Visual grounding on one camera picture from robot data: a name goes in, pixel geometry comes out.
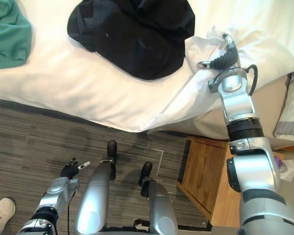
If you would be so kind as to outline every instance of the green cloth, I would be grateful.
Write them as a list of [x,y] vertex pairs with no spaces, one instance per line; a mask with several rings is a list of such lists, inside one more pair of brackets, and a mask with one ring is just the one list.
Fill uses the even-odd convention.
[[25,64],[30,48],[30,23],[15,0],[0,0],[0,69]]

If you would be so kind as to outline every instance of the black jacket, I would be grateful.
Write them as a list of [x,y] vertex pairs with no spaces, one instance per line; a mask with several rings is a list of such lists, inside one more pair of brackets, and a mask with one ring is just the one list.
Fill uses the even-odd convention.
[[89,51],[152,80],[183,65],[184,40],[194,27],[187,0],[84,0],[71,13],[67,30]]

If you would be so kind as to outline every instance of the white bedsheet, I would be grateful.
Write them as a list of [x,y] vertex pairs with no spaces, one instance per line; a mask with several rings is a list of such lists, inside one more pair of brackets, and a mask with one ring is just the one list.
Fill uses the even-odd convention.
[[206,86],[215,72],[194,68],[221,53],[208,46],[214,40],[197,38],[219,35],[213,27],[232,34],[242,67],[257,64],[258,88],[294,71],[294,0],[190,0],[197,37],[186,41],[189,61],[157,81],[133,78],[69,39],[67,20],[79,0],[17,2],[33,25],[32,52],[25,65],[0,70],[0,98],[125,131],[181,121],[220,105]]

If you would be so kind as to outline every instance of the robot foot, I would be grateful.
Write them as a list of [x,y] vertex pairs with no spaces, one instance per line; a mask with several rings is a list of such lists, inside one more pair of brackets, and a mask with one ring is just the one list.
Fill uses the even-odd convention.
[[113,158],[113,163],[111,164],[110,180],[115,180],[117,175],[116,162],[117,162],[117,143],[115,141],[109,141],[107,144],[107,155]]
[[138,185],[142,187],[141,188],[141,195],[146,198],[148,198],[149,180],[145,180],[144,182],[143,182],[143,180],[145,178],[149,177],[151,170],[152,170],[152,163],[145,162],[145,164],[142,168],[142,171],[141,171],[141,177],[139,178],[139,181],[138,181]]

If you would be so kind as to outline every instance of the floor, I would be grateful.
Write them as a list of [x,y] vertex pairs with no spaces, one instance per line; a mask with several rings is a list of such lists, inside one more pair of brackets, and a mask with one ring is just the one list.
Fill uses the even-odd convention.
[[[131,226],[148,219],[148,201],[137,185],[144,162],[153,163],[151,176],[172,199],[179,225],[206,227],[207,219],[176,189],[187,159],[185,136],[155,132],[128,133],[62,113],[0,100],[0,199],[11,197],[17,212],[3,235],[15,234],[32,216],[42,194],[76,157],[91,165],[80,171],[81,190],[70,208],[70,229],[88,178],[105,155],[108,140],[118,143],[117,178],[110,184],[108,226]],[[66,210],[58,220],[59,235],[67,234]]]

